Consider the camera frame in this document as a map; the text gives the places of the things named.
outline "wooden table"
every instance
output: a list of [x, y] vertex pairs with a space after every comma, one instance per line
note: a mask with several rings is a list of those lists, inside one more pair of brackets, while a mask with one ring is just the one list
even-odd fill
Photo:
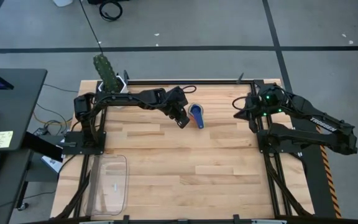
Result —
[[[280, 84], [278, 79], [265, 80], [272, 82]], [[82, 81], [79, 94], [92, 92], [95, 86], [96, 81]], [[174, 85], [131, 85], [129, 91], [160, 87], [171, 89]], [[273, 218], [265, 163], [256, 136], [248, 122], [233, 118], [237, 110], [231, 103], [246, 96], [249, 85], [197, 88], [186, 97], [189, 104], [202, 104], [204, 129], [198, 129], [192, 121], [180, 129], [158, 110], [108, 108], [105, 152], [124, 155], [129, 166], [126, 208], [111, 219], [122, 220], [124, 215], [130, 215], [131, 220], [232, 219], [234, 214]], [[291, 126], [290, 118], [283, 113], [272, 119]], [[313, 213], [301, 162], [288, 154], [280, 156], [288, 188]], [[76, 156], [60, 174], [51, 217], [59, 214], [76, 192], [82, 162], [83, 156]], [[281, 193], [276, 189], [284, 213]]]

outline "green object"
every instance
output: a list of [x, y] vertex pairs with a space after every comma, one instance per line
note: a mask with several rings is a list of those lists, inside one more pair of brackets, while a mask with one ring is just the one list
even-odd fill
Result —
[[104, 91], [120, 93], [124, 84], [116, 76], [108, 58], [103, 54], [99, 54], [93, 57], [93, 65], [103, 81]]

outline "white label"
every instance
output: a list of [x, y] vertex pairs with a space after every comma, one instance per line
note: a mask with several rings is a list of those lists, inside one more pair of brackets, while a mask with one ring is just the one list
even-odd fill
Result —
[[0, 131], [0, 148], [9, 147], [12, 136], [13, 131]]

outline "sticky note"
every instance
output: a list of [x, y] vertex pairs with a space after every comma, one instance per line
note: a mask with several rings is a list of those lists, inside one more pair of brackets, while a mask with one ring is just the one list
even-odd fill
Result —
[[13, 131], [0, 131], [0, 149], [9, 147], [11, 144]]

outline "transparent tray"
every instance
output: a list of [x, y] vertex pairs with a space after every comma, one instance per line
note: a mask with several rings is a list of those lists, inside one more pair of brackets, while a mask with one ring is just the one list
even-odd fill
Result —
[[124, 156], [94, 156], [88, 200], [83, 207], [85, 215], [120, 214], [126, 207], [128, 173]]

